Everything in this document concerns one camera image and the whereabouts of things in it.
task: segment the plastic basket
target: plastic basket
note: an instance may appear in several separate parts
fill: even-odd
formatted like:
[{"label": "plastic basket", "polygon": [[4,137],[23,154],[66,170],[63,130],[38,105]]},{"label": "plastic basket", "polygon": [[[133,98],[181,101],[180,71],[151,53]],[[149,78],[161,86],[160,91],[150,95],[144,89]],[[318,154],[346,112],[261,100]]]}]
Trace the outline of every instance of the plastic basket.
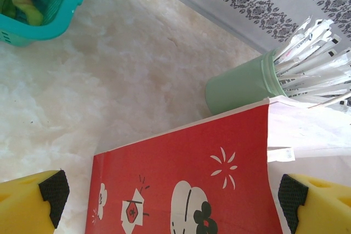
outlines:
[{"label": "plastic basket", "polygon": [[24,13],[16,19],[0,14],[0,40],[15,46],[26,46],[34,41],[45,41],[63,34],[83,0],[32,0],[44,15],[42,26],[30,26]]}]

